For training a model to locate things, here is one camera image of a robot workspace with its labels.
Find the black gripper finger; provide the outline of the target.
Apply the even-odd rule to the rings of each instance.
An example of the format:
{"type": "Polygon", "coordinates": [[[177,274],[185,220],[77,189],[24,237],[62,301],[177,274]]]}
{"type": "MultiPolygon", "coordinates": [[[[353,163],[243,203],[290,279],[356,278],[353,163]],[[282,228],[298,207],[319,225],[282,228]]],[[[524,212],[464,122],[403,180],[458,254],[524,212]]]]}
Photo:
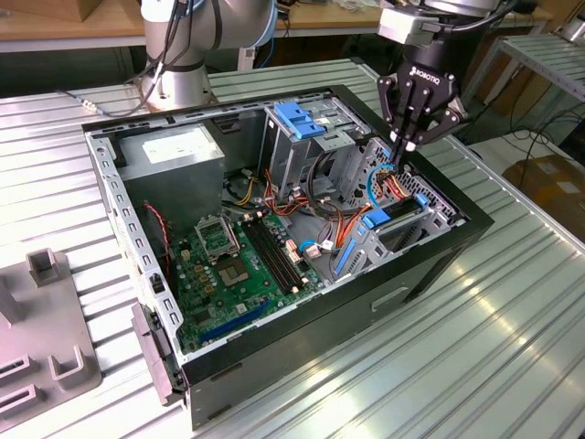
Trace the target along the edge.
{"type": "Polygon", "coordinates": [[[398,171],[403,170],[403,159],[414,133],[411,119],[413,92],[413,79],[409,76],[392,74],[378,78],[378,96],[383,119],[388,125],[390,146],[393,151],[391,160],[398,171]]]}
{"type": "Polygon", "coordinates": [[[409,123],[404,133],[404,163],[418,147],[440,141],[471,121],[458,95],[439,98],[437,91],[415,91],[409,107],[409,123]]]}

